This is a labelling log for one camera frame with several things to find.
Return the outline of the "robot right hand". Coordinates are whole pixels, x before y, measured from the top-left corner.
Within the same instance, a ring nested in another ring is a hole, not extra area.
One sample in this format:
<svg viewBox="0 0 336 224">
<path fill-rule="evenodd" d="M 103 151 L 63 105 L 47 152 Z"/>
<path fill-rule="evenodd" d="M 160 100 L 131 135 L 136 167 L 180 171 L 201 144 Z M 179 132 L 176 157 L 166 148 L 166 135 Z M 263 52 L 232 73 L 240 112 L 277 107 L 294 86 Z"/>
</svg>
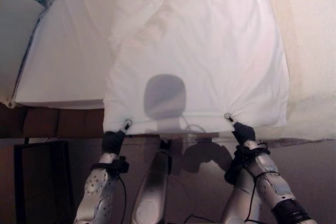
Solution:
<svg viewBox="0 0 336 224">
<path fill-rule="evenodd" d="M 240 145 L 244 145 L 247 141 L 256 140 L 255 130 L 252 127 L 236 121 L 229 113 L 225 113 L 224 118 L 234 128 L 232 134 Z"/>
</svg>

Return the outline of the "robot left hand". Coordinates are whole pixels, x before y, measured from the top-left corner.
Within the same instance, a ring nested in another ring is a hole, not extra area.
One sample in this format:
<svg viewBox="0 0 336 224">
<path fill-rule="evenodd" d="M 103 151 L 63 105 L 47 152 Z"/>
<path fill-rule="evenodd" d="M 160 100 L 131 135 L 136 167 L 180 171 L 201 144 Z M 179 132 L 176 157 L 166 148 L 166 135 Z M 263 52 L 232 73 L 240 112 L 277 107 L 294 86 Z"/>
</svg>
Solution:
<svg viewBox="0 0 336 224">
<path fill-rule="evenodd" d="M 119 156 L 127 130 L 131 127 L 132 120 L 127 119 L 117 132 L 105 132 L 102 139 L 102 153 Z"/>
</svg>

